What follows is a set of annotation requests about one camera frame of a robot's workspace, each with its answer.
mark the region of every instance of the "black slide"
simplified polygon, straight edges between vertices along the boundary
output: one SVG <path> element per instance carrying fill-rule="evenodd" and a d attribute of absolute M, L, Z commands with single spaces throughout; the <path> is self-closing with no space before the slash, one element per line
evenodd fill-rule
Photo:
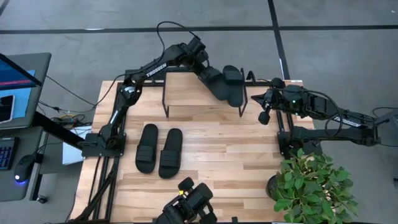
<path fill-rule="evenodd" d="M 228 103 L 232 107 L 240 107 L 243 104 L 244 77 L 236 67 L 227 65 L 223 69 L 225 82 L 229 88 Z"/>
<path fill-rule="evenodd" d="M 175 176 L 181 165 L 182 132 L 173 128 L 167 134 L 164 149 L 160 153 L 159 176 L 169 179 Z"/>
<path fill-rule="evenodd" d="M 229 98 L 228 85 L 225 82 L 224 74 L 219 70 L 208 67 L 199 75 L 199 79 L 217 100 L 227 100 Z"/>
<path fill-rule="evenodd" d="M 144 174 L 150 174 L 155 169 L 157 134 L 156 125 L 145 125 L 137 146 L 136 166 Z"/>

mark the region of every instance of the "smartphone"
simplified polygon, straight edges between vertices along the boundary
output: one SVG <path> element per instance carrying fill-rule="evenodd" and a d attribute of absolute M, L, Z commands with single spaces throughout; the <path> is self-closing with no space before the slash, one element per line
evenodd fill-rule
<path fill-rule="evenodd" d="M 9 95 L 0 98 L 0 124 L 12 120 L 14 113 L 15 96 Z"/>

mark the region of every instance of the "monitor screen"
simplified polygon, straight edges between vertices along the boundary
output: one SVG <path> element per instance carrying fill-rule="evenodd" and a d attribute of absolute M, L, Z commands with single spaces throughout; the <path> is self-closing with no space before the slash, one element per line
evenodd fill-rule
<path fill-rule="evenodd" d="M 41 82 L 0 54 L 0 90 L 30 88 L 36 85 L 41 85 Z"/>

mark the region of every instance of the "wooden table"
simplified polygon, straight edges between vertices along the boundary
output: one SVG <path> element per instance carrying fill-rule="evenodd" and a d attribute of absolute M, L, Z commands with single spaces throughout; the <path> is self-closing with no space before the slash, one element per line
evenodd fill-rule
<path fill-rule="evenodd" d="M 103 82 L 99 98 L 110 84 L 111 81 Z M 247 87 L 249 101 L 241 118 L 237 108 L 215 99 L 194 73 L 167 74 L 165 102 L 170 106 L 169 118 L 162 107 L 162 90 L 144 87 L 140 100 L 128 111 L 126 151 L 120 160 L 111 222 L 151 222 L 178 194 L 177 185 L 186 177 L 191 177 L 195 184 L 204 182 L 212 190 L 214 197 L 210 202 L 219 222 L 230 222 L 231 217 L 238 217 L 240 222 L 282 221 L 283 214 L 274 212 L 275 202 L 265 191 L 268 179 L 279 170 L 283 159 L 276 138 L 276 114 L 271 111 L 267 126 L 260 124 L 257 117 L 262 108 L 250 99 L 264 93 L 267 87 Z M 116 85 L 97 106 L 93 132 L 108 122 L 115 94 Z M 313 128 L 311 119 L 293 116 L 293 120 L 297 126 Z M 159 128 L 157 161 L 153 173 L 142 174 L 134 161 L 142 129 L 149 123 Z M 158 175 L 159 156 L 171 128 L 179 128 L 183 133 L 182 163 L 174 178 L 164 180 Z M 71 218 L 87 206 L 96 161 L 93 157 L 83 163 Z M 98 170 L 95 192 L 101 166 Z M 100 218 L 104 217 L 105 206 L 106 197 Z"/>

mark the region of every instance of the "gray floor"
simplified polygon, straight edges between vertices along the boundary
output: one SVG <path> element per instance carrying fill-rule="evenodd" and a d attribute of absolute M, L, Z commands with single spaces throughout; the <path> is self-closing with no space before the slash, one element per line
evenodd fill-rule
<path fill-rule="evenodd" d="M 280 26 L 398 24 L 398 2 L 388 0 L 275 0 Z M 265 0 L 10 0 L 0 17 L 1 30 L 155 27 L 162 20 L 186 26 L 269 26 Z M 208 47 L 212 66 L 231 64 L 253 70 L 259 78 L 281 77 L 273 31 L 197 32 Z M 334 30 L 281 32 L 291 79 L 327 93 L 342 108 L 370 114 L 378 106 L 398 106 L 398 31 Z M 166 45 L 190 40 L 186 33 L 163 33 Z M 95 102 L 102 80 L 137 68 L 160 54 L 155 33 L 0 35 L 0 52 L 51 52 L 48 75 Z M 41 100 L 70 110 L 89 105 L 47 80 Z M 48 117 L 59 116 L 45 108 Z M 87 113 L 88 120 L 92 113 Z M 322 122 L 315 122 L 323 128 Z M 398 131 L 381 128 L 385 144 L 398 144 Z M 356 221 L 396 223 L 398 149 L 324 142 L 323 150 L 351 171 L 359 202 Z M 73 202 L 80 167 L 46 175 L 37 202 L 0 204 L 1 223 L 65 220 Z"/>

